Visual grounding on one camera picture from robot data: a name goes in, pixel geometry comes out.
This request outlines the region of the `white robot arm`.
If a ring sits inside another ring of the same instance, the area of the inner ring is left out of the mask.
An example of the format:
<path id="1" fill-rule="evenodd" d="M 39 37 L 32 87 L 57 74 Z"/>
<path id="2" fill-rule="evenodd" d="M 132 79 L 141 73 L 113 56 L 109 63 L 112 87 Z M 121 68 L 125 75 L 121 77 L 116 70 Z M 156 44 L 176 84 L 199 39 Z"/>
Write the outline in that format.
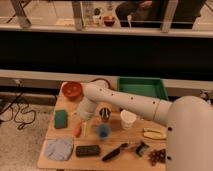
<path id="1" fill-rule="evenodd" d="M 213 107 L 195 96 L 174 102 L 113 91 L 94 82 L 83 89 L 77 114 L 90 120 L 106 102 L 167 128 L 166 171 L 213 171 Z"/>

